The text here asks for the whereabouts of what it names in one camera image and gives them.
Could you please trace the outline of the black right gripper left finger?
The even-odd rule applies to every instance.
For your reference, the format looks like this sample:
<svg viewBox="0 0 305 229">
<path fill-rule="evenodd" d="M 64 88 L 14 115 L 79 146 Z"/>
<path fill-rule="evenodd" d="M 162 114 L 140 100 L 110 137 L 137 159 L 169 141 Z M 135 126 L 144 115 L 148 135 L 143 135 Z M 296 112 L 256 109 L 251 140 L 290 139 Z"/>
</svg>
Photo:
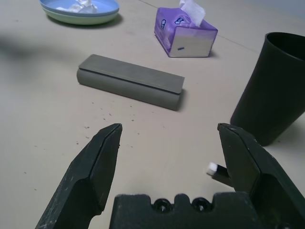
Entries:
<svg viewBox="0 0 305 229">
<path fill-rule="evenodd" d="M 87 229 L 110 193 L 122 124 L 101 129 L 72 160 L 54 192 L 38 229 Z"/>
</svg>

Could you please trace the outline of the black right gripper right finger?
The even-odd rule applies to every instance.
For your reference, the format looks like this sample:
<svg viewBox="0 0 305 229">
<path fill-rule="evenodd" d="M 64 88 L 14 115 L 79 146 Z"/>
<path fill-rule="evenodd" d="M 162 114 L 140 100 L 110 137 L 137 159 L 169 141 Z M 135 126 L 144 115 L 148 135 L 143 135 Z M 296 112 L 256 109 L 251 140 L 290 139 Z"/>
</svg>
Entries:
<svg viewBox="0 0 305 229">
<path fill-rule="evenodd" d="M 219 123 L 225 164 L 235 191 L 246 192 L 266 229 L 303 229 L 305 198 L 277 160 L 245 130 Z"/>
</svg>

